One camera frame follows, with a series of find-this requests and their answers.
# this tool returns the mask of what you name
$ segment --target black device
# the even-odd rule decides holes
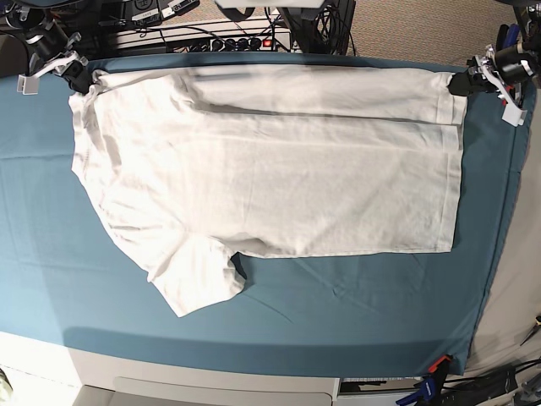
[[[539,72],[538,52],[541,50],[541,34],[530,41],[507,47],[497,52],[487,52],[483,63],[498,72],[499,78],[508,86],[513,86],[530,80]],[[480,69],[479,61],[475,58],[467,61],[467,70],[455,74],[449,84],[449,92],[456,96],[470,96],[484,91],[497,91],[496,86],[489,82]]]
[[[143,26],[161,23],[158,0],[132,0],[126,4],[125,19]]]
[[[6,20],[14,28],[22,30],[26,43],[44,62],[60,55],[68,43],[68,37],[46,10],[31,8],[27,13],[8,14]]]
[[[158,8],[163,21],[186,14],[199,6],[199,0],[158,0]]]
[[[489,399],[513,392],[517,388],[516,369],[511,366],[484,379],[477,379],[453,387],[441,395],[438,406],[475,406]]]

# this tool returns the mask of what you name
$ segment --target folded t-shirt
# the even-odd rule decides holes
[[[466,98],[420,69],[95,72],[73,171],[179,316],[230,299],[230,259],[451,250]]]

